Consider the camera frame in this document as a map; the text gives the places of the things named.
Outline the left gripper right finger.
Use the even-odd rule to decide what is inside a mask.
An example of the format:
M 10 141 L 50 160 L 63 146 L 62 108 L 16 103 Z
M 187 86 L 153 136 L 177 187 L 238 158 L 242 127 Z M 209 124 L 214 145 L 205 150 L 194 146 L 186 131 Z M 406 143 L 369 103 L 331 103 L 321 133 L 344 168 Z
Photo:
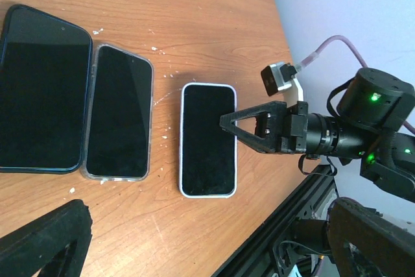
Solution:
M 341 276 L 414 276 L 414 235 L 352 199 L 333 202 L 327 238 Z

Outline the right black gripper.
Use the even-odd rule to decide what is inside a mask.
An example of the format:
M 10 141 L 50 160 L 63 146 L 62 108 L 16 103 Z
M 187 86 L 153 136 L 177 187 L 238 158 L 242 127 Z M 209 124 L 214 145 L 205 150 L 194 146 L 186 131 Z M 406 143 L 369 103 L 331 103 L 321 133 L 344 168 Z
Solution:
M 254 132 L 237 125 L 243 119 L 255 119 Z M 220 127 L 251 149 L 265 154 L 296 154 L 306 149 L 308 104 L 298 101 L 288 107 L 272 101 L 222 115 Z

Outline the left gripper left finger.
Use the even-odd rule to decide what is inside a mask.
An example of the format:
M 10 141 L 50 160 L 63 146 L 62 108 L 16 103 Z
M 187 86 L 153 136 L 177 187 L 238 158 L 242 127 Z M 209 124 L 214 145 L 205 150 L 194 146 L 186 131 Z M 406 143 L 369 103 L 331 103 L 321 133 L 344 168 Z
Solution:
M 80 276 L 93 221 L 71 200 L 1 238 L 1 276 Z

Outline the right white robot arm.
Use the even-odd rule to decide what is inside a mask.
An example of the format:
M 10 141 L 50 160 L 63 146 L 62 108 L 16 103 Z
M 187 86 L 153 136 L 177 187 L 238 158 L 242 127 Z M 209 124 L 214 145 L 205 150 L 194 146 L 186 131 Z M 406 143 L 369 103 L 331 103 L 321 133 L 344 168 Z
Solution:
M 414 201 L 414 136 L 400 133 L 414 108 L 414 86 L 378 69 L 363 67 L 335 88 L 329 116 L 310 113 L 305 101 L 272 101 L 220 117 L 220 127 L 264 154 L 336 157 L 361 161 L 360 175 L 378 188 Z

